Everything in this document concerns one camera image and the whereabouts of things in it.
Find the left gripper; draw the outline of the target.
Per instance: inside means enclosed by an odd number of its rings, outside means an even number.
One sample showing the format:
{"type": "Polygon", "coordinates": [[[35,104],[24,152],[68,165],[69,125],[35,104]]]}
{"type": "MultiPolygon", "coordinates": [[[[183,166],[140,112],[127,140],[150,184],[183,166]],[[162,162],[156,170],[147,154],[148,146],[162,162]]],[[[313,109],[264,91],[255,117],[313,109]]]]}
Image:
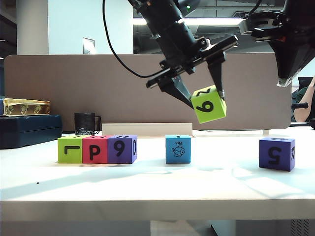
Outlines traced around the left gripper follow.
{"type": "Polygon", "coordinates": [[[222,86],[222,63],[225,62],[225,52],[236,46],[238,46],[238,38],[235,35],[230,35],[215,44],[210,44],[209,39],[201,37],[189,49],[187,56],[181,55],[177,60],[162,60],[160,66],[163,70],[148,80],[146,87],[153,88],[158,85],[162,92],[193,108],[191,93],[179,75],[184,72],[192,74],[196,66],[206,62],[220,98],[225,98],[222,86]]]}

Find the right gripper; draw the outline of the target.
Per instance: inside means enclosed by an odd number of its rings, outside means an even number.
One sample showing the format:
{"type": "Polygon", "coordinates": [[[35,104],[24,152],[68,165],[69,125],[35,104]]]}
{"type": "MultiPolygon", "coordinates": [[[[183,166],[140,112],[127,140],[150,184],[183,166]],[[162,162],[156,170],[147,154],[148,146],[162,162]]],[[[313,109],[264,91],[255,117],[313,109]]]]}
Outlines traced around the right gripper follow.
{"type": "Polygon", "coordinates": [[[297,74],[315,57],[307,44],[315,36],[314,12],[258,12],[251,14],[255,41],[268,41],[275,54],[278,85],[287,87],[297,74]]]}

